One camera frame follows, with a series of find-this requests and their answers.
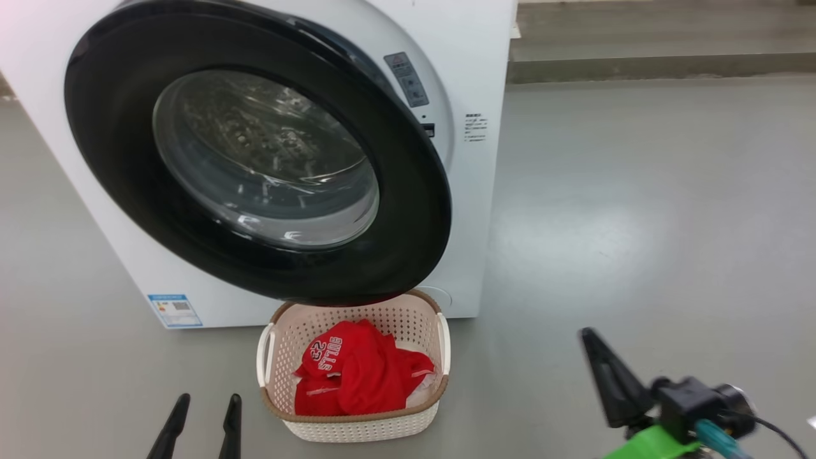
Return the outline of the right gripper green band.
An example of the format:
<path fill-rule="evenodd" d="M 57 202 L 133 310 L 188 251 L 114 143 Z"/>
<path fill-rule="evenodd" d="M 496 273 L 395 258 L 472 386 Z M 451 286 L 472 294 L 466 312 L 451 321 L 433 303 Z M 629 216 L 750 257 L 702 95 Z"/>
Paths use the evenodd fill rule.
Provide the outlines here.
<path fill-rule="evenodd" d="M 653 425 L 649 412 L 655 402 L 649 390 L 600 333 L 586 326 L 580 329 L 579 339 L 607 425 L 625 429 L 624 444 L 601 459 L 694 459 L 702 445 L 682 444 Z"/>

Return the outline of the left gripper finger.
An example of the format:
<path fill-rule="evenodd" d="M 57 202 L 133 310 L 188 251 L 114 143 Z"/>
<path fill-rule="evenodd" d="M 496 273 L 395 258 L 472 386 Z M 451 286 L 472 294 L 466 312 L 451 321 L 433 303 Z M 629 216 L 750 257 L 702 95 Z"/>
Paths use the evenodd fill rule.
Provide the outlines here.
<path fill-rule="evenodd" d="M 241 459 L 242 450 L 242 397 L 232 394 L 222 422 L 224 438 L 218 459 Z"/>
<path fill-rule="evenodd" d="M 186 426 L 190 401 L 190 394 L 178 397 L 146 459 L 173 459 L 176 441 Z"/>

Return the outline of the red and white garment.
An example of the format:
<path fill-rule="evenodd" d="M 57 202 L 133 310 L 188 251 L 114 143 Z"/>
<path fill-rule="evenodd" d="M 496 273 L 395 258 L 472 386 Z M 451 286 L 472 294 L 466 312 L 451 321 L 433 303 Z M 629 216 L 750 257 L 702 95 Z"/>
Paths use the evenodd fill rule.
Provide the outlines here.
<path fill-rule="evenodd" d="M 405 409 L 436 366 L 397 347 L 366 319 L 342 321 L 304 349 L 295 392 L 298 416 L 358 416 Z"/>

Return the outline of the round black washing machine door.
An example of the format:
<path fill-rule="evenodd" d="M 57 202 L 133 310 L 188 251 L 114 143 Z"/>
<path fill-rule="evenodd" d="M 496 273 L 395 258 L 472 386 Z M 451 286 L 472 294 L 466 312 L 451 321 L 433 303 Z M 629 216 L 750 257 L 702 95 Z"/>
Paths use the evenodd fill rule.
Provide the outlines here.
<path fill-rule="evenodd" d="M 313 305 L 421 284 L 449 243 L 449 178 L 366 0 L 133 0 L 79 39 L 67 119 L 129 221 L 228 284 Z"/>

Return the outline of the cream perforated laundry basket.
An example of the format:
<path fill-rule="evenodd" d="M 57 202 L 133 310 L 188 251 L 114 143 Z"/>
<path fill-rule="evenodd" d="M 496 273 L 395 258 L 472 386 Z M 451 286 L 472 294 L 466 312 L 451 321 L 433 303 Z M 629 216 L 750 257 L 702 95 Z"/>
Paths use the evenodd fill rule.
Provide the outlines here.
<path fill-rule="evenodd" d="M 362 306 L 314 306 L 286 302 L 259 338 L 256 378 L 269 412 L 303 441 L 374 442 L 417 435 L 434 421 L 449 383 L 451 334 L 434 288 L 412 289 L 396 298 Z M 435 366 L 429 387 L 398 411 L 361 416 L 299 416 L 295 369 L 305 346 L 341 320 L 367 319 L 390 333 L 399 347 L 428 355 Z"/>

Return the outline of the white front-load washing machine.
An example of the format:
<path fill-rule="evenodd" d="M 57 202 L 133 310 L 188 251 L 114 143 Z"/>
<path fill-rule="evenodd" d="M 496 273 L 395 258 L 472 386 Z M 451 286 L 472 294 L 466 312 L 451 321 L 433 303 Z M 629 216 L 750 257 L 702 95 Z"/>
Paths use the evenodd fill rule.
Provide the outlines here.
<path fill-rule="evenodd" d="M 172 255 L 128 220 L 85 165 L 65 108 L 69 58 L 94 23 L 132 1 L 0 0 L 0 73 L 150 308 L 148 295 L 186 295 L 203 323 L 201 328 L 222 328 L 262 325 L 284 302 L 306 304 L 238 288 Z M 423 87 L 434 91 L 435 108 L 425 119 L 439 117 L 437 127 L 429 131 L 437 140 L 451 186 L 449 243 L 437 267 L 411 290 L 434 288 L 433 297 L 448 317 L 476 317 L 518 0 L 366 1 L 397 30 L 398 38 L 388 38 L 386 44 L 411 39 L 408 58 Z M 485 142 L 463 141 L 467 113 L 487 117 Z M 360 306 L 318 306 L 345 305 Z"/>

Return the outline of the blue energy label sticker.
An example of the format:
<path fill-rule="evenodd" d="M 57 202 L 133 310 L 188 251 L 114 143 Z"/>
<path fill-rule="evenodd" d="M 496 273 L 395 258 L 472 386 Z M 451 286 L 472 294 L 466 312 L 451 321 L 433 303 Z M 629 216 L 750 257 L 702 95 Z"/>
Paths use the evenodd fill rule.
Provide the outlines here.
<path fill-rule="evenodd" d="M 201 328 L 203 323 L 186 295 L 148 295 L 152 311 L 168 329 Z"/>

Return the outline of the black text notice sticker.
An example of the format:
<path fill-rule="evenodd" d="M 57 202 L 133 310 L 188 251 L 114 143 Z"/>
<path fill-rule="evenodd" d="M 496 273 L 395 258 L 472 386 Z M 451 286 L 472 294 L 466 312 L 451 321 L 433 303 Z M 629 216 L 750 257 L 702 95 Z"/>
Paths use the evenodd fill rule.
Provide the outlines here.
<path fill-rule="evenodd" d="M 464 117 L 463 141 L 466 143 L 485 142 L 489 134 L 489 122 L 481 113 L 467 113 Z"/>

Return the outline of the grey warning sticker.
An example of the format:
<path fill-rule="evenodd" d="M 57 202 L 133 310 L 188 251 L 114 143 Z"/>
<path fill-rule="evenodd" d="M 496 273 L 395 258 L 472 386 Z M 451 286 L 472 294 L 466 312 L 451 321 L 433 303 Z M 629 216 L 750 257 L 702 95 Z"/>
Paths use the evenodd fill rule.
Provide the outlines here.
<path fill-rule="evenodd" d="M 430 103 L 419 73 L 405 52 L 385 55 L 384 61 L 396 78 L 409 107 L 416 108 Z"/>

